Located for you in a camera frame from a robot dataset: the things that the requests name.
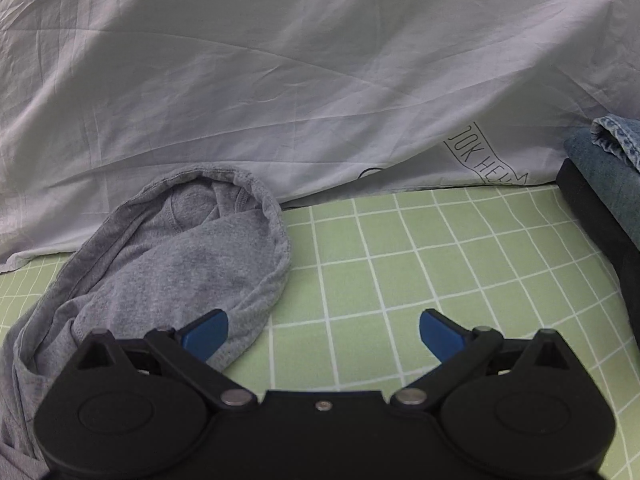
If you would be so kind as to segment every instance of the green surface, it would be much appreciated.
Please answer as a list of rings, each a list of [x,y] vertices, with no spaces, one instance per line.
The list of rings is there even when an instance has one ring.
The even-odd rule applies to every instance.
[[[263,393],[381,389],[437,364],[418,316],[437,308],[510,337],[557,328],[616,412],[608,478],[640,480],[640,352],[611,265],[556,186],[474,187],[284,213],[292,271],[258,341],[227,373]],[[66,256],[0,276],[0,338]]]

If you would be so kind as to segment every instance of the screw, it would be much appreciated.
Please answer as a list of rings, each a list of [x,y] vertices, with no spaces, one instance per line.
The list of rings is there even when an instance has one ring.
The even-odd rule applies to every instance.
[[[318,400],[318,402],[316,402],[316,410],[319,412],[328,412],[332,407],[332,403],[328,400]]]
[[[252,401],[254,396],[251,392],[242,388],[235,388],[233,390],[226,390],[220,395],[220,400],[227,406],[244,406]]]
[[[420,388],[403,388],[396,393],[396,399],[405,406],[417,406],[427,400],[427,394]]]

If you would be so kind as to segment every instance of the white sheet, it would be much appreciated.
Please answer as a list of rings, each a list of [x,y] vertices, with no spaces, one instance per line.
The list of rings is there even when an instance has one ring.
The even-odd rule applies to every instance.
[[[552,180],[564,127],[640,116],[639,11],[640,0],[0,0],[0,270],[76,249],[187,162],[242,166],[281,201],[403,161],[381,188]],[[500,166],[489,175],[455,147],[469,126],[484,139],[473,165],[487,153]]]

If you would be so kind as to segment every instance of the blue denim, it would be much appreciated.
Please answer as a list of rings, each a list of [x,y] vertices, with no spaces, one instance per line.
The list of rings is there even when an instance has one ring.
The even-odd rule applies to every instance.
[[[612,114],[596,119],[591,125],[591,141],[640,171],[640,121]]]
[[[621,120],[614,116],[604,119],[607,121],[599,121],[609,125],[606,127],[616,123],[613,129],[617,134],[624,130],[627,134],[631,132],[632,136],[635,135],[636,141],[640,139],[640,121]],[[629,128],[629,123],[633,123],[635,129]],[[610,150],[607,153],[600,144],[596,146],[592,135],[588,128],[580,128],[564,142],[564,148],[600,200],[640,249],[640,173],[628,159],[621,160],[617,153],[611,153]]]

